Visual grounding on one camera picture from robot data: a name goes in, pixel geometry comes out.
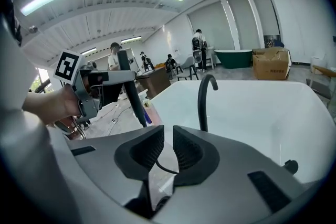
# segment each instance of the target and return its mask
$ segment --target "cardboard box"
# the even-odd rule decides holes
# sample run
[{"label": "cardboard box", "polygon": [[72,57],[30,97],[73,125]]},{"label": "cardboard box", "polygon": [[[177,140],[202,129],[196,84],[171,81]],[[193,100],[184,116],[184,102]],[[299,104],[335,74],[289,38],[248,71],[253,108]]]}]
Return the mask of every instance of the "cardboard box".
[{"label": "cardboard box", "polygon": [[256,49],[253,55],[253,71],[260,80],[285,80],[291,60],[288,49],[273,47]]}]

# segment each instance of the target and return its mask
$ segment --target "black cylindrical handle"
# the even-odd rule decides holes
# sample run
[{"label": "black cylindrical handle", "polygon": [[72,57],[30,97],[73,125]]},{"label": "black cylindrical handle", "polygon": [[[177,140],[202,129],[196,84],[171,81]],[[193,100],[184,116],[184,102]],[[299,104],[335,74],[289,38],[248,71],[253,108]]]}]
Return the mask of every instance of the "black cylindrical handle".
[{"label": "black cylindrical handle", "polygon": [[217,91],[218,85],[215,77],[213,75],[206,75],[202,81],[201,85],[199,85],[198,90],[198,101],[197,101],[197,109],[198,109],[198,120],[199,120],[199,128],[201,131],[208,131],[208,120],[206,118],[206,94],[208,90],[208,84],[211,81],[212,88]]},{"label": "black cylindrical handle", "polygon": [[[124,50],[118,51],[117,56],[120,70],[131,70],[130,64],[128,62],[127,52]],[[134,81],[125,82],[124,87],[128,100],[130,100],[135,116],[138,118],[140,124],[143,127],[146,127],[147,124],[145,115],[143,113],[142,104],[140,102],[138,92],[136,91],[137,89],[135,87]]]}]

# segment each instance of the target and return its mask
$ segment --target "gray chair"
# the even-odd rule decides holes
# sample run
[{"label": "gray chair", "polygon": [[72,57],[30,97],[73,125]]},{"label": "gray chair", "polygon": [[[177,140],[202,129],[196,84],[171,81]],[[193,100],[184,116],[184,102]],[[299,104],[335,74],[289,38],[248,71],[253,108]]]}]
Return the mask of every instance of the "gray chair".
[{"label": "gray chair", "polygon": [[187,78],[190,78],[190,80],[193,80],[192,75],[195,75],[197,80],[198,80],[198,76],[196,73],[196,69],[195,69],[195,60],[193,56],[189,56],[185,62],[181,65],[182,69],[189,69],[189,72],[182,72],[179,74],[178,69],[176,69],[177,72],[177,80],[180,81],[180,79],[184,78],[185,80],[187,80]]}]

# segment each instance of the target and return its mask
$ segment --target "black and white marker cube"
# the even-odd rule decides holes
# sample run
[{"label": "black and white marker cube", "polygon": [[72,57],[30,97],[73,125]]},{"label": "black and white marker cube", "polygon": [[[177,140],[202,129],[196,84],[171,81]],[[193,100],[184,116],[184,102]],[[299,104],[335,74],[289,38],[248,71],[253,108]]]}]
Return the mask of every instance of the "black and white marker cube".
[{"label": "black and white marker cube", "polygon": [[71,50],[63,50],[54,71],[54,78],[73,84],[78,68],[82,65],[83,55]]}]

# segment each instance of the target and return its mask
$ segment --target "white shirt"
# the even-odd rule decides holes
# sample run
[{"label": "white shirt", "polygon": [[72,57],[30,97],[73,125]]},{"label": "white shirt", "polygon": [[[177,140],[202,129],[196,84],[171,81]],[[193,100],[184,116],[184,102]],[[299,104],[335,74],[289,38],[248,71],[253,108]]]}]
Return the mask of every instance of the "white shirt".
[{"label": "white shirt", "polygon": [[202,35],[202,33],[196,32],[196,33],[193,35],[193,38],[194,38],[194,37],[197,37],[197,38],[202,42],[202,44],[203,44],[203,42],[206,41],[206,40],[205,40],[205,37],[204,37],[204,35]]},{"label": "white shirt", "polygon": [[108,58],[108,63],[109,63],[109,68],[110,68],[110,66],[116,66],[116,65],[118,65],[119,64],[119,62],[118,62],[118,56],[115,55],[115,54],[113,54],[113,53],[111,53],[109,55],[109,58]]}]

